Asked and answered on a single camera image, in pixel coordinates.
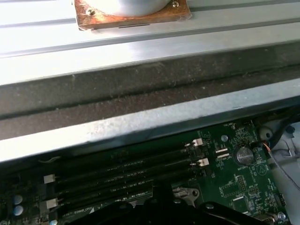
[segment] dark metal surface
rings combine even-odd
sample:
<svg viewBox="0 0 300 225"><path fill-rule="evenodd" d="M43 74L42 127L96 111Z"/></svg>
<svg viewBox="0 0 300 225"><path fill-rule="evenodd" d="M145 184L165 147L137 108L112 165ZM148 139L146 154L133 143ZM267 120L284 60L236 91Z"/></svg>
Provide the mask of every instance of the dark metal surface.
<svg viewBox="0 0 300 225"><path fill-rule="evenodd" d="M204 81L150 93L0 120L0 140L135 113L300 77L300 66Z"/></svg>
<svg viewBox="0 0 300 225"><path fill-rule="evenodd" d="M181 86L188 84L197 83L201 86L203 81L299 63L300 42L296 42L0 86L0 118L12 118L106 100L118 102L120 98L129 95L147 95L146 93L159 90L181 89ZM273 82L272 79L275 79L272 77L273 74L270 76L258 81L257 85L264 83L265 79ZM231 84L226 92L230 89L233 91L239 88ZM215 88L210 92L220 93ZM145 99L144 96L140 101L146 102ZM143 103L138 110L149 108L146 105ZM115 113L108 112L102 116L107 118L110 114Z"/></svg>

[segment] cylindrical object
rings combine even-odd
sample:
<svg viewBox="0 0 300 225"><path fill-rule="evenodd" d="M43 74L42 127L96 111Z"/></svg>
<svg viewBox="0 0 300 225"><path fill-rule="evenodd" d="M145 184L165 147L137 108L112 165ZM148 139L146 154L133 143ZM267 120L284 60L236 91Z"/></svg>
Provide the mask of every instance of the cylindrical object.
<svg viewBox="0 0 300 225"><path fill-rule="evenodd" d="M23 197L21 195L15 195L14 196L14 204L18 205L23 201Z"/></svg>
<svg viewBox="0 0 300 225"><path fill-rule="evenodd" d="M139 17L158 12L170 0L86 0L86 2L106 14Z"/></svg>
<svg viewBox="0 0 300 225"><path fill-rule="evenodd" d="M23 213L23 211L24 211L23 206L17 205L17 206L14 208L13 213L14 213L15 216L19 216L19 215L21 215L21 214Z"/></svg>
<svg viewBox="0 0 300 225"><path fill-rule="evenodd" d="M254 161L254 155L249 148L241 147L236 153L236 159L241 165L250 165Z"/></svg>

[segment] capacitor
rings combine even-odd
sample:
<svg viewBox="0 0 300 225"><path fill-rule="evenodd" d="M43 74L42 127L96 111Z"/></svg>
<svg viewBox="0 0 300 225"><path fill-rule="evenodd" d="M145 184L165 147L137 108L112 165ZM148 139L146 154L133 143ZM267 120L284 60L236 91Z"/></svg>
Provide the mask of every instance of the capacitor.
<svg viewBox="0 0 300 225"><path fill-rule="evenodd" d="M247 147L241 147L236 152L236 159L242 165L250 165L254 161L253 152Z"/></svg>
<svg viewBox="0 0 300 225"><path fill-rule="evenodd" d="M19 216L19 215L21 215L21 214L23 213L23 211L24 211L23 206L17 205L17 206L14 208L13 213L14 213L15 216Z"/></svg>
<svg viewBox="0 0 300 225"><path fill-rule="evenodd" d="M23 201L22 195L15 195L13 201L15 205L20 204Z"/></svg>

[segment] black plastic part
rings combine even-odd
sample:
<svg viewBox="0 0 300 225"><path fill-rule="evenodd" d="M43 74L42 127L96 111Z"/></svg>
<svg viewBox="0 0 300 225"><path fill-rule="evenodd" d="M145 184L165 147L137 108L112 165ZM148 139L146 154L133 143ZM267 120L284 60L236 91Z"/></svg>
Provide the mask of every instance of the black plastic part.
<svg viewBox="0 0 300 225"><path fill-rule="evenodd" d="M125 202L117 202L93 212L70 225L265 225L253 217L232 210L215 202L206 202L198 209L181 199L176 199L170 185L155 182L152 198L134 208Z"/></svg>
<svg viewBox="0 0 300 225"><path fill-rule="evenodd" d="M295 132L295 128L293 126L288 126L285 131L292 135Z"/></svg>
<svg viewBox="0 0 300 225"><path fill-rule="evenodd" d="M283 194L276 194L276 195L274 195L274 197L279 206L281 206L281 207L286 206L285 198L284 198Z"/></svg>

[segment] green circuit board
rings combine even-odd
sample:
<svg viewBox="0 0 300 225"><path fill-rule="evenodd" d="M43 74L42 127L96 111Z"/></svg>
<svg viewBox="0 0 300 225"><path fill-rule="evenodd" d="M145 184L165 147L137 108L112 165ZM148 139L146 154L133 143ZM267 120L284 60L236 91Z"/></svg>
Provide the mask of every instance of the green circuit board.
<svg viewBox="0 0 300 225"><path fill-rule="evenodd" d="M69 197L74 199L74 196L80 198L80 190L88 193L91 199L98 197L94 191L95 181L91 179L84 180L90 175L94 176L94 171L87 174L82 172L83 169L91 165L96 166L102 173L109 173L102 176L97 184L97 186L106 185L108 190L105 191L108 195L123 191L122 188L126 185L126 188L131 193L129 195L118 195L119 197L111 198L110 200L91 204L86 203L84 206L81 205L81 207L74 210L68 210L67 213L58 217L58 225L65 225L114 201L132 202L140 198L150 197L151 188L149 188L149 185L153 177L169 179L173 188L198 189L199 197L195 201L196 207L203 202L212 201L253 217L266 213L276 215L279 212L283 212L286 214L286 219L277 220L275 224L288 224L289 218L285 210L284 199L274 182L267 163L266 152L262 148L251 148L249 146L250 143L257 141L259 141L258 135L251 121L246 123L234 121L98 152L90 156L81 157L72 163L60 164L60 162L55 162L50 166L53 168L59 167L61 171L70 173L69 177L66 176L68 177L66 180L78 179L75 185L66 187L64 199ZM236 159L236 154L238 149L245 146L248 146L251 150L253 158L250 164L241 165ZM186 164L184 160L190 159L192 162L195 158L196 160L205 159L207 161L204 165L199 166L197 164L193 166L193 172L195 170L197 172L193 176L185 177L185 173L187 171L190 172L190 168L186 171L181 170L185 169L185 167L190 167L190 164ZM171 165L173 171L170 169L165 170L164 163ZM134 169L135 172L128 173L128 171L133 171L128 170L128 168ZM119 171L122 175L114 173L111 176L110 174L113 171L117 173ZM53 174L57 175L56 173L59 173L59 171L53 170ZM35 186L35 183L30 180L26 180L26 182L27 184L30 183L31 186ZM50 187L55 187L55 185L45 185L45 188ZM18 185L14 191L4 193L3 198L11 199L15 193L20 193L19 190L21 188ZM69 196L71 193L79 194L78 196ZM32 207L29 206L25 209L26 215L13 217L9 223L12 225L51 224L48 211L41 210L42 196L36 196L35 193L32 193L30 198L36 199L36 201Z"/></svg>
<svg viewBox="0 0 300 225"><path fill-rule="evenodd" d="M221 140L223 135L228 137L226 142ZM203 176L190 179L184 183L173 183L173 188L199 189L201 194L196 200L196 205L213 201L249 216L257 216L266 212L278 213L280 211L286 214L284 205L281 205L276 199L279 192L263 149L252 149L254 161L249 166L241 166L234 160L237 148L258 141L252 122L231 122L127 146L106 153L105 158L129 157L141 151L143 153L151 152L153 149L164 151L164 149L172 148L173 146L184 146L186 143L199 138L201 138L202 144L193 148L208 159L209 165L203 168ZM224 155L228 156L218 158L216 151L224 149L227 149ZM150 191L145 191L142 196L131 196L126 200L132 201L133 199L150 195ZM103 206L95 205L93 208L88 208L85 213L89 213L90 210L100 209ZM68 215L68 217L65 217L65 220L69 220L73 216ZM278 221L277 224L285 224L288 221L287 217L286 220Z"/></svg>

